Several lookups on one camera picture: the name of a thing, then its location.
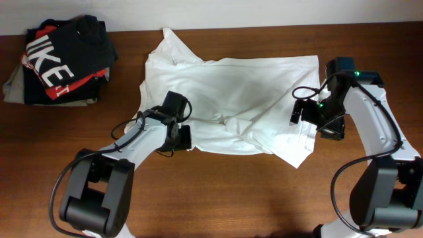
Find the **white t-shirt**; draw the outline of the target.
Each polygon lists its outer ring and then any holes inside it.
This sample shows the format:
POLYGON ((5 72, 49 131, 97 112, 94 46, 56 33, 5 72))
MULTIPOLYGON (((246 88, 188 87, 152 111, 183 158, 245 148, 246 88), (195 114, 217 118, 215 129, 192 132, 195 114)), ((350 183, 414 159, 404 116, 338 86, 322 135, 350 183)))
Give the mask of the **white t-shirt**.
POLYGON ((169 28, 145 63, 140 110, 163 103, 168 92, 191 103, 185 113, 192 145, 227 155, 274 154, 299 167, 312 154, 316 127, 291 124, 297 97, 319 86, 317 56, 205 61, 169 28))

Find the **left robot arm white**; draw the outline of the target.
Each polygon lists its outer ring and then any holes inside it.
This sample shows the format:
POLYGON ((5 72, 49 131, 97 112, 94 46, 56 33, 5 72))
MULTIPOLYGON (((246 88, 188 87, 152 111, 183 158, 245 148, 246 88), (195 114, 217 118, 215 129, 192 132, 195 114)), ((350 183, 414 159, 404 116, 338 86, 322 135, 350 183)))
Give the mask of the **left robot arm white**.
POLYGON ((154 152, 172 157, 191 148, 186 110, 192 110, 190 101, 169 91, 161 105, 138 112, 133 127, 114 143, 98 151, 80 150, 54 185, 57 189, 69 175, 59 218, 74 230, 60 228, 54 219, 55 191, 48 208, 54 229, 71 237, 131 237, 126 220, 135 170, 154 152))

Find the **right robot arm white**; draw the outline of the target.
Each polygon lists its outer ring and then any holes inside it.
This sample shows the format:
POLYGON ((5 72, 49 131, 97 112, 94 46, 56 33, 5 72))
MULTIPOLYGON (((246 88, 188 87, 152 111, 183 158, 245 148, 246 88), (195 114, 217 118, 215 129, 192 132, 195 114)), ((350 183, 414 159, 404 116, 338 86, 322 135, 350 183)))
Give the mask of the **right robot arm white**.
POLYGON ((354 60, 337 57, 325 67, 329 96, 320 105, 320 118, 342 113, 353 119, 365 157, 343 165, 367 162, 350 193, 349 210, 318 225, 314 237, 382 237, 422 227, 422 157, 408 142, 389 108, 385 84, 374 71, 358 71, 354 60))

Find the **black Nike t-shirt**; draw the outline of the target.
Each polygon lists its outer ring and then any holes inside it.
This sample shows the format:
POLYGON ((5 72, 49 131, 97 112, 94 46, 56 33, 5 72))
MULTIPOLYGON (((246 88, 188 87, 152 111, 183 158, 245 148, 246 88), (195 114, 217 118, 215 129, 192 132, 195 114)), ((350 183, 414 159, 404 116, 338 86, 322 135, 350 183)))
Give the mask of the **black Nike t-shirt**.
POLYGON ((48 89, 112 67, 117 59, 105 27, 95 16, 85 15, 28 43, 22 64, 48 89))

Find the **grey folded garment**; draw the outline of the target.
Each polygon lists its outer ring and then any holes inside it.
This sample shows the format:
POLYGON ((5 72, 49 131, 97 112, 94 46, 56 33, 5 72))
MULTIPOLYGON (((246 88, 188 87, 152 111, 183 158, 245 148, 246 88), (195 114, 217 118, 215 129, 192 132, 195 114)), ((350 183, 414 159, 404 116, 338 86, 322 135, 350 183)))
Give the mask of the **grey folded garment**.
MULTIPOLYGON (((9 79, 2 86, 3 101, 7 103, 24 104, 24 74, 23 65, 18 64, 9 79)), ((97 99, 83 99, 73 102, 53 103, 51 106, 79 107, 88 106, 97 102, 97 99)))

